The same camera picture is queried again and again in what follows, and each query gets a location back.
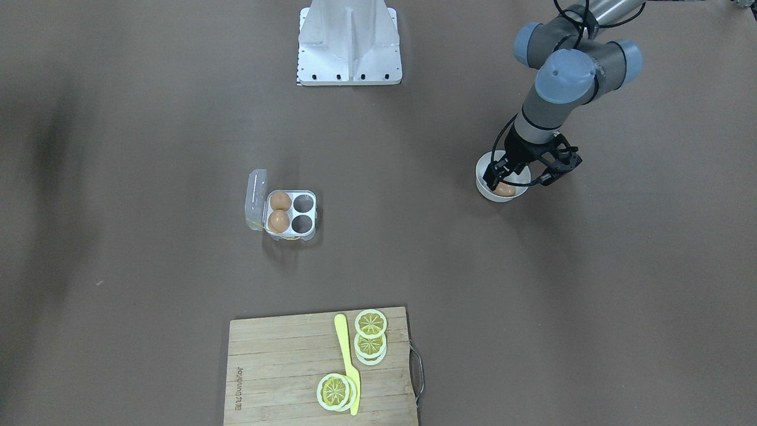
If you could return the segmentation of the brown egg from bowl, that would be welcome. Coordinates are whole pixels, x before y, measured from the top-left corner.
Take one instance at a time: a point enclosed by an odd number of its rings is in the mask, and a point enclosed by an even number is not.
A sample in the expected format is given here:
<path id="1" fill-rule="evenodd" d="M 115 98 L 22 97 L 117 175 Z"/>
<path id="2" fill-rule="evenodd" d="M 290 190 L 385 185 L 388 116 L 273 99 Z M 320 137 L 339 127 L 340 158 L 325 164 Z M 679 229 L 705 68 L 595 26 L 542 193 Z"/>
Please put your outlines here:
<path id="1" fill-rule="evenodd" d="M 503 197 L 503 198 L 509 198 L 516 196 L 518 189 L 516 186 L 510 185 L 505 182 L 500 182 L 495 187 L 493 194 Z"/>

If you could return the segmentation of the clear plastic egg box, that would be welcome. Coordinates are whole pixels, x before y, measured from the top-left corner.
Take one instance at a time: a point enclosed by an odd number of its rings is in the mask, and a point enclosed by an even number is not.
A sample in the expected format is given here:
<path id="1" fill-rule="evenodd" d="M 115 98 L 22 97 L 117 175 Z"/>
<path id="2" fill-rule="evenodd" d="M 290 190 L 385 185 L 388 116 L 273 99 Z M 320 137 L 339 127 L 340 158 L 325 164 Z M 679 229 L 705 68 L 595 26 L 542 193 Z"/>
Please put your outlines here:
<path id="1" fill-rule="evenodd" d="M 264 168 L 254 169 L 248 175 L 244 219 L 251 230 L 276 241 L 309 241 L 316 234 L 317 208 L 316 194 L 312 191 L 270 191 Z"/>

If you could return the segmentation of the brown egg in box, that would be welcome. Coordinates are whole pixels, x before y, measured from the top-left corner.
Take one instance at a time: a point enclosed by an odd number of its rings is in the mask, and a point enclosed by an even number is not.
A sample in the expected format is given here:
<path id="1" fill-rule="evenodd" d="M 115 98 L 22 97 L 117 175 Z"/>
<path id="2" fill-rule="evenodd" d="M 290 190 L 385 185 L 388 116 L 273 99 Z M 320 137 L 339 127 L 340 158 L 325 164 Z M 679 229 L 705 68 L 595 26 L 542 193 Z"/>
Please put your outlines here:
<path id="1" fill-rule="evenodd" d="M 268 198 L 268 205 L 272 210 L 287 211 L 292 207 L 292 198 L 286 191 L 272 192 Z"/>
<path id="2" fill-rule="evenodd" d="M 287 211 L 283 209 L 276 209 L 268 216 L 267 226 L 271 232 L 276 234 L 283 234 L 289 229 L 291 220 Z"/>

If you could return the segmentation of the white bowl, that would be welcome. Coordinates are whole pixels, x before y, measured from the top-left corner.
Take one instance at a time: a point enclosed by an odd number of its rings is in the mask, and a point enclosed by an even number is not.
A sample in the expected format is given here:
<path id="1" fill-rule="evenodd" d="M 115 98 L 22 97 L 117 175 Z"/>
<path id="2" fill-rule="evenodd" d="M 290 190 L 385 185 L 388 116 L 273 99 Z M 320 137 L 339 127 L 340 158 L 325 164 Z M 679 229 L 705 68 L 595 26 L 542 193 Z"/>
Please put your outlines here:
<path id="1" fill-rule="evenodd" d="M 513 190 L 510 191 L 512 194 L 510 196 L 501 196 L 497 192 L 492 192 L 484 180 L 484 173 L 486 172 L 487 168 L 490 165 L 490 157 L 491 157 L 490 153 L 485 153 L 483 156 L 480 157 L 475 168 L 476 187 L 478 191 L 481 193 L 481 196 L 485 197 L 486 199 L 492 202 L 498 202 L 498 203 L 508 202 L 513 199 L 516 199 L 519 196 L 522 196 L 528 190 L 528 187 L 516 186 L 516 185 L 513 185 L 513 183 L 522 183 L 522 184 L 530 183 L 530 181 L 532 181 L 532 172 L 530 172 L 530 168 L 526 166 L 522 170 L 522 172 L 512 173 L 511 175 L 509 175 L 509 177 L 506 178 L 506 181 L 509 182 L 508 183 L 509 186 L 513 187 Z"/>

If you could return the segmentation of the lemon slice stack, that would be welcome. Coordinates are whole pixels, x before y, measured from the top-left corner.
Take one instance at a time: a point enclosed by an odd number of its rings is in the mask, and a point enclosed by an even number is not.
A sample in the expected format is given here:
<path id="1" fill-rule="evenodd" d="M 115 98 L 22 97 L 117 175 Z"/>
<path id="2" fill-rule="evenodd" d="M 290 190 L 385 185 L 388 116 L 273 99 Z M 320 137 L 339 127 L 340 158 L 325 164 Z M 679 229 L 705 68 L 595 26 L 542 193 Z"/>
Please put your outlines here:
<path id="1" fill-rule="evenodd" d="M 354 327 L 360 337 L 373 339 L 384 335 L 387 323 L 387 317 L 381 311 L 367 308 L 357 314 Z"/>
<path id="2" fill-rule="evenodd" d="M 380 334 L 378 337 L 367 338 L 356 334 L 354 338 L 354 353 L 359 362 L 365 366 L 376 366 L 379 364 L 387 353 L 386 334 Z"/>

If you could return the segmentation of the yellow plastic knife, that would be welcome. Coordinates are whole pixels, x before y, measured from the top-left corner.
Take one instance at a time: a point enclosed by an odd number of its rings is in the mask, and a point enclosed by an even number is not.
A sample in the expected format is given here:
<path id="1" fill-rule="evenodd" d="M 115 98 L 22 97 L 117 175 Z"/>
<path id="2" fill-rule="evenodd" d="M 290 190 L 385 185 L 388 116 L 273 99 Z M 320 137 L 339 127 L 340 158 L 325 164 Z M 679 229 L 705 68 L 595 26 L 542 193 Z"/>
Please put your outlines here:
<path id="1" fill-rule="evenodd" d="M 361 402 L 361 377 L 358 369 L 352 363 L 351 340 L 349 337 L 348 320 L 343 313 L 337 313 L 334 317 L 334 327 L 337 334 L 339 348 L 341 351 L 344 371 L 346 376 L 354 382 L 356 386 L 356 399 L 350 407 L 350 414 L 357 416 Z"/>

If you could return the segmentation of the lemon slice single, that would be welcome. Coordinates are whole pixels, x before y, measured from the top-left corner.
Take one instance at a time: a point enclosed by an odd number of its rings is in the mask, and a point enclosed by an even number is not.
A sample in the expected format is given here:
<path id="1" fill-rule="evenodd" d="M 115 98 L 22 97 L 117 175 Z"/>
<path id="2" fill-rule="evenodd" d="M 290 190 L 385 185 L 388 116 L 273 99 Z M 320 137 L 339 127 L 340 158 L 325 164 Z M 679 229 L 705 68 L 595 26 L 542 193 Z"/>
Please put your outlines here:
<path id="1" fill-rule="evenodd" d="M 316 398 L 322 409 L 327 411 L 349 411 L 357 403 L 357 385 L 346 375 L 327 374 L 318 383 Z"/>

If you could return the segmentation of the wooden cutting board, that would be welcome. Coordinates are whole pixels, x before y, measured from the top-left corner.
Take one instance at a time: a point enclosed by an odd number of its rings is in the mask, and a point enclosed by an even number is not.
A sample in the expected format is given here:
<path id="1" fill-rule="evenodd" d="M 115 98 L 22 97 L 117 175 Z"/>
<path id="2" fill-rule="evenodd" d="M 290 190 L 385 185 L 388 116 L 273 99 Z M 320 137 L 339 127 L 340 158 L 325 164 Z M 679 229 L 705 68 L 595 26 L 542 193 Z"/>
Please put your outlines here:
<path id="1" fill-rule="evenodd" d="M 352 358 L 361 377 L 356 415 L 325 410 L 316 397 L 327 374 L 343 375 L 335 312 L 229 322 L 225 425 L 418 425 L 422 383 L 414 366 L 407 310 L 381 308 L 387 354 L 375 366 Z"/>

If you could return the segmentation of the white pedestal column base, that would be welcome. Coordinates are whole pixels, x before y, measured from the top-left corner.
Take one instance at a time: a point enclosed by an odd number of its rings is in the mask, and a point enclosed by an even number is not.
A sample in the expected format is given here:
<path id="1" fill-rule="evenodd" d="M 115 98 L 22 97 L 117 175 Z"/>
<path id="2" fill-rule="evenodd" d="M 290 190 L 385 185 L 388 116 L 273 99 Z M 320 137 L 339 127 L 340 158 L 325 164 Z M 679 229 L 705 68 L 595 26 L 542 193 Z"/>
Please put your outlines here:
<path id="1" fill-rule="evenodd" d="M 397 11 L 386 2 L 313 1 L 300 10 L 298 24 L 298 85 L 401 83 Z"/>

